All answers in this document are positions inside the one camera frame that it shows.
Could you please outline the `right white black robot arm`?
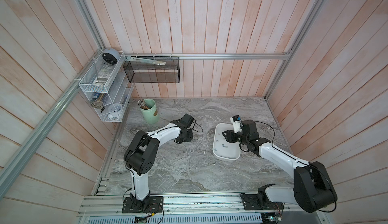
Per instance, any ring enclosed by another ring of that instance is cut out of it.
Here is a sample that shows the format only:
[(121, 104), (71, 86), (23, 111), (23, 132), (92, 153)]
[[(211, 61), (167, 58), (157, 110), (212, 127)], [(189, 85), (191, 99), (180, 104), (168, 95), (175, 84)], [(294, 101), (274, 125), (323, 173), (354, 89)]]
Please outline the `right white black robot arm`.
[(322, 211), (337, 203), (337, 194), (325, 166), (300, 159), (259, 136), (256, 121), (230, 119), (233, 128), (222, 133), (226, 142), (245, 145), (249, 152), (277, 165), (293, 178), (292, 187), (267, 184), (258, 188), (255, 207), (268, 209), (279, 204), (295, 204), (307, 213)]

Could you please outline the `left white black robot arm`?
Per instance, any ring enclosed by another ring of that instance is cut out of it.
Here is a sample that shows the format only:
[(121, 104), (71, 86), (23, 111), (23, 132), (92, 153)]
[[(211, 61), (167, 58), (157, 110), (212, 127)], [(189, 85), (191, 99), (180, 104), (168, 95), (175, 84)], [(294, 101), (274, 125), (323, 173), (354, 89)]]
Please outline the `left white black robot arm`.
[(167, 126), (152, 132), (138, 131), (125, 154), (125, 167), (131, 173), (131, 196), (144, 201), (150, 195), (148, 172), (153, 167), (158, 150), (169, 141), (177, 144), (191, 142), (196, 120), (189, 114), (171, 121)]

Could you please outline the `white rectangular storage tray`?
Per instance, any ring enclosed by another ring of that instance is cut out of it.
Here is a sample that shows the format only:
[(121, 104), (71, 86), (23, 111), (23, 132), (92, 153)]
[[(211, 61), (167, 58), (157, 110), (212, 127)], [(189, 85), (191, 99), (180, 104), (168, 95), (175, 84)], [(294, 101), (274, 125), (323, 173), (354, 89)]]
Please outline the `white rectangular storage tray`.
[(231, 162), (240, 158), (240, 148), (238, 143), (226, 141), (222, 133), (229, 130), (234, 133), (233, 126), (230, 124), (220, 123), (216, 126), (212, 150), (215, 158)]

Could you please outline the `green cup with utensils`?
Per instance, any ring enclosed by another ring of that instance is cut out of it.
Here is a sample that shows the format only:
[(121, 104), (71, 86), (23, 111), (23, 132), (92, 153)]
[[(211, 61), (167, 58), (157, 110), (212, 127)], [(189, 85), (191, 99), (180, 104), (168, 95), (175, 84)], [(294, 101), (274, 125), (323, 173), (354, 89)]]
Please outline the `green cup with utensils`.
[(148, 124), (155, 124), (159, 121), (160, 116), (158, 114), (158, 109), (156, 102), (153, 99), (141, 99), (137, 102), (142, 115)]

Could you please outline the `white mug on shelf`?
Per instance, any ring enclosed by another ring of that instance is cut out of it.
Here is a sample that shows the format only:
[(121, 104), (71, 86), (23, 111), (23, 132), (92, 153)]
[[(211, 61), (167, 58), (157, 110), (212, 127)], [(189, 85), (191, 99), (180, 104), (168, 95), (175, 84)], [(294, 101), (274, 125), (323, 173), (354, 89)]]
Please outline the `white mug on shelf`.
[(123, 106), (120, 103), (113, 103), (108, 108), (108, 119), (118, 120), (120, 118)]

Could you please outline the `round grey alarm clock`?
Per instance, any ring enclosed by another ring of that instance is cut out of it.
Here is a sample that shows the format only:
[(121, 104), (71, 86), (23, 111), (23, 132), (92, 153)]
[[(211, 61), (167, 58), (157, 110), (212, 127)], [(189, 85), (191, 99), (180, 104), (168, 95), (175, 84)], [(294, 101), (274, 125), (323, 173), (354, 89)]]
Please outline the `round grey alarm clock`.
[(108, 64), (116, 65), (120, 59), (120, 53), (113, 48), (107, 48), (102, 52), (102, 57)]

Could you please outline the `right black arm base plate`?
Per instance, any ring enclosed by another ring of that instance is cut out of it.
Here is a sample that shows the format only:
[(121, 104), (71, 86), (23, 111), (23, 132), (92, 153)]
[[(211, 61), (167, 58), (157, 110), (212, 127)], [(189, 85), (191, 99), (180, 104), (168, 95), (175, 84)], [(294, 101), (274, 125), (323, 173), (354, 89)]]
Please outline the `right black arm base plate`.
[(284, 204), (281, 202), (271, 202), (265, 194), (241, 193), (244, 210), (283, 210)]

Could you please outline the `horizontal aluminium wall rail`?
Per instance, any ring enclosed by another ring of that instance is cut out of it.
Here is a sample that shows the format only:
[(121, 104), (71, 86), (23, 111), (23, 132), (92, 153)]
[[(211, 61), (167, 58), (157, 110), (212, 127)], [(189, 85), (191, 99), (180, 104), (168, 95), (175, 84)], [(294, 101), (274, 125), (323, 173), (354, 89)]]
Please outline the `horizontal aluminium wall rail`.
[(179, 57), (181, 60), (286, 60), (290, 53), (125, 53), (131, 57)]

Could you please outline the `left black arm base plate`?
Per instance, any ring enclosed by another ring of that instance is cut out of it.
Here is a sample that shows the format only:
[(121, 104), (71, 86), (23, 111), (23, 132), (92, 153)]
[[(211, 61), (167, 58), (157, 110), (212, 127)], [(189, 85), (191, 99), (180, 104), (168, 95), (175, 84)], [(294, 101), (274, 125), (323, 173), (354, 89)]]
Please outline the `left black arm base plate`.
[(124, 199), (122, 213), (158, 213), (162, 212), (164, 204), (163, 197), (146, 197), (143, 201), (133, 196)]

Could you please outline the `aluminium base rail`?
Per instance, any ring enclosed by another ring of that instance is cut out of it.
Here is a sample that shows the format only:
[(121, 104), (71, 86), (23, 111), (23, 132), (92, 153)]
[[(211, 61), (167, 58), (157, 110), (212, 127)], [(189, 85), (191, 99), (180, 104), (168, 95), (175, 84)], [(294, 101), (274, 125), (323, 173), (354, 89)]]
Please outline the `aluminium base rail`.
[(123, 213), (121, 195), (87, 196), (77, 224), (332, 224), (328, 213), (307, 213), (293, 204), (245, 210), (239, 192), (163, 194), (159, 212)]

